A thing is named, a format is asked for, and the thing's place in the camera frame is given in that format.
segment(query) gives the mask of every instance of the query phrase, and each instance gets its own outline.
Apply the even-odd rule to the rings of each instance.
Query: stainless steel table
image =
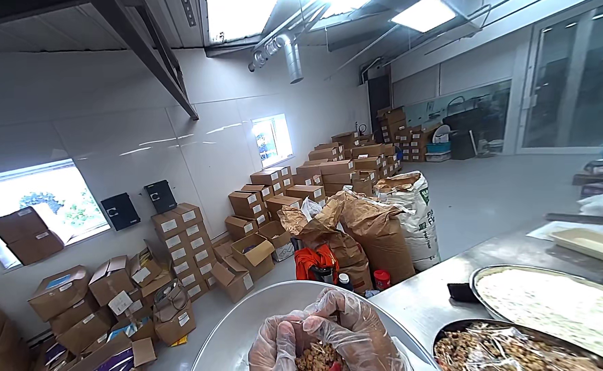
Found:
[[[471,273],[493,264],[521,264],[567,272],[603,284],[603,261],[526,237],[542,223],[487,240],[374,296],[371,300],[411,332],[430,352],[434,337],[458,319],[491,318],[480,304],[450,299],[447,283],[468,282]]]

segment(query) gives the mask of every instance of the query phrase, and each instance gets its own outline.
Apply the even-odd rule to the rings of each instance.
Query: black electrical box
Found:
[[[169,182],[165,180],[149,184],[143,188],[148,193],[152,205],[158,214],[175,209],[178,203],[175,202],[174,194],[171,192]]]
[[[127,193],[104,199],[100,203],[117,231],[141,222]]]

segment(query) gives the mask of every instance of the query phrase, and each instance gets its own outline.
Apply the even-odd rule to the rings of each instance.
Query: beige plastic tray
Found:
[[[563,248],[572,249],[603,260],[603,233],[585,228],[572,228],[551,233],[555,243]]]

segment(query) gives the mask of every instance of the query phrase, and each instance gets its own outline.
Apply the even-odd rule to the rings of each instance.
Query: skylight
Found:
[[[262,33],[276,0],[207,0],[207,4],[210,43],[222,44]]]

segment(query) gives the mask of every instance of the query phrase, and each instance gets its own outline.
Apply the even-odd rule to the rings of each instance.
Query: red container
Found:
[[[390,274],[384,269],[378,269],[373,274],[375,276],[375,288],[384,291],[390,287]]]

